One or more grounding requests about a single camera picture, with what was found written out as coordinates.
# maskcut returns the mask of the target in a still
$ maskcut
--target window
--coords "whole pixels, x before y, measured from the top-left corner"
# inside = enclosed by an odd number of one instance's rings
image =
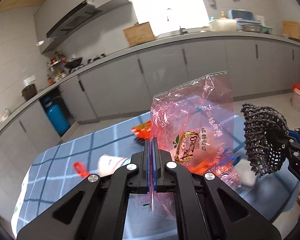
[[[154,35],[208,25],[203,0],[131,0],[138,22],[150,22]]]

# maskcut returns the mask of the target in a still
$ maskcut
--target pink plastic bag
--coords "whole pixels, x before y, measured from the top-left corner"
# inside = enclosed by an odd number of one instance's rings
[[[154,96],[151,136],[190,172],[231,161],[233,98],[227,72],[218,72]]]
[[[209,172],[217,175],[224,183],[230,186],[232,189],[241,187],[241,182],[237,170],[232,164],[224,166],[217,166],[208,170]]]

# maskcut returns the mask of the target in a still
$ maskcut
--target mesh sponge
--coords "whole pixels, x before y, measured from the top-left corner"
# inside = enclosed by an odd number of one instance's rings
[[[244,103],[241,112],[245,119],[245,150],[251,170],[260,177],[279,171],[286,157],[281,153],[281,148],[275,149],[266,140],[265,134],[270,130],[279,134],[287,134],[287,120],[270,106]]]

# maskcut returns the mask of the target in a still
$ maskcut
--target blue checkered tablecloth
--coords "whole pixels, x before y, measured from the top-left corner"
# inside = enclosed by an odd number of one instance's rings
[[[21,191],[11,220],[14,234],[82,181],[73,163],[82,162],[88,171],[98,173],[98,160],[102,155],[130,158],[133,153],[142,151],[143,147],[133,140],[131,127],[149,120],[148,112],[38,155],[24,179],[24,192]],[[238,116],[234,116],[233,142],[234,152],[244,155],[243,119]],[[279,214],[287,203],[291,207],[295,201],[299,182],[287,170],[287,165],[285,162],[279,172],[258,178],[253,188],[236,190],[268,220]],[[150,216],[148,207],[138,205],[139,197],[130,194],[123,239],[178,239],[176,222]]]

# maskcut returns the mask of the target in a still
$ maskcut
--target wooden cutting board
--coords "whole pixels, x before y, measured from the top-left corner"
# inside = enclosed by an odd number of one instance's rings
[[[123,32],[130,46],[135,46],[148,41],[154,41],[155,39],[149,22],[141,23],[124,29]]]
[[[289,37],[300,40],[300,24],[293,21],[282,21],[283,34],[289,35]]]

